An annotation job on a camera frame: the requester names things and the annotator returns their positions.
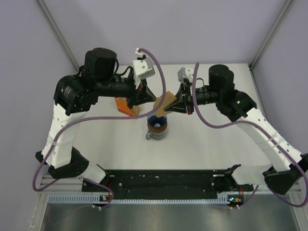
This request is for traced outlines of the brown paper coffee filter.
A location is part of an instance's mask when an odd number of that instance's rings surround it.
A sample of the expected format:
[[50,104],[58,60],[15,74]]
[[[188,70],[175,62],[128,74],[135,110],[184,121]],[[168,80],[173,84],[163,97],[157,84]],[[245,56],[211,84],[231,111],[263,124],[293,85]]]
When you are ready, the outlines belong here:
[[166,92],[162,105],[154,112],[156,117],[162,117],[170,114],[170,111],[165,111],[165,108],[176,100],[176,96],[170,91]]

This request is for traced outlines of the blue glass dripper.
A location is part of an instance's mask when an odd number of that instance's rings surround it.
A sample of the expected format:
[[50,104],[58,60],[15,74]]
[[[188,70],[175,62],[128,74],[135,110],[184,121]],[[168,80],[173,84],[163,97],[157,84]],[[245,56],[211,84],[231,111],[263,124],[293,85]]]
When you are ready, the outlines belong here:
[[167,116],[164,115],[161,117],[157,117],[155,114],[150,114],[147,116],[147,122],[152,127],[162,127],[167,123]]

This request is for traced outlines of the orange coffee filter box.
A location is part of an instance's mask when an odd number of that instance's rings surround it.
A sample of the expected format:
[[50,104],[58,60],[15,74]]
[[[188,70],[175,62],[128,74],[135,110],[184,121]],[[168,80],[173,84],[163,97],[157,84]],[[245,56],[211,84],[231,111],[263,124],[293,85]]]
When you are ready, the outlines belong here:
[[133,106],[129,108],[126,98],[115,98],[116,106],[119,112],[128,116],[138,116],[140,112],[139,106]]

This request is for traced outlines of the brown wooden dripper base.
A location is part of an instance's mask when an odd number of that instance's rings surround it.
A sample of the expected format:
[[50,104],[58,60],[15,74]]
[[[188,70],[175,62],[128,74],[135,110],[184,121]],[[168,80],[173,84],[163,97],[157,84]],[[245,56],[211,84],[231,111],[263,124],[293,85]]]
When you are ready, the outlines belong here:
[[167,121],[159,121],[158,123],[150,121],[147,122],[147,127],[151,133],[162,133],[167,129]]

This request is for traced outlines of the glass coffee carafe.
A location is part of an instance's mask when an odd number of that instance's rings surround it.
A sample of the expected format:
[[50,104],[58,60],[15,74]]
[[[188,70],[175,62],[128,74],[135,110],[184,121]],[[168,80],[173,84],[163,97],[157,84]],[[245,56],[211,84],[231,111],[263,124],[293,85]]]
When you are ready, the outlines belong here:
[[162,131],[162,132],[152,132],[148,130],[148,132],[145,135],[146,140],[162,140],[164,139],[168,134],[168,131]]

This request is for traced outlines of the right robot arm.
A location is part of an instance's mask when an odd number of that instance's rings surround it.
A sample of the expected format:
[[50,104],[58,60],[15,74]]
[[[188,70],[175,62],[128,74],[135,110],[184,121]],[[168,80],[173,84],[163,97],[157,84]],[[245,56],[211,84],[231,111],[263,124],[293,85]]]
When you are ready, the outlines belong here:
[[223,64],[209,68],[208,85],[196,88],[197,80],[189,68],[178,71],[180,88],[176,100],[164,108],[168,112],[191,115],[196,105],[215,104],[232,125],[242,129],[270,160],[266,166],[236,165],[224,179],[229,190],[241,185],[265,185],[272,192],[284,195],[308,169],[308,156],[294,148],[267,121],[256,102],[235,88],[234,73]]

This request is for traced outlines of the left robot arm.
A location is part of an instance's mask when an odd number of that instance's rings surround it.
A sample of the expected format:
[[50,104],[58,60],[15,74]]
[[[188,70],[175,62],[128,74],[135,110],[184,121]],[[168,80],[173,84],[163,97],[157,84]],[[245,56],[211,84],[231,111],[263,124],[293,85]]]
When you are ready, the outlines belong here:
[[152,60],[136,51],[136,59],[125,73],[118,73],[117,54],[106,48],[95,48],[85,54],[84,64],[75,75],[59,80],[54,94],[53,120],[44,149],[36,153],[49,166],[54,179],[82,177],[92,181],[99,191],[109,186],[106,173],[91,164],[73,145],[80,122],[99,97],[126,98],[127,106],[154,102],[155,95],[146,79],[155,74]]

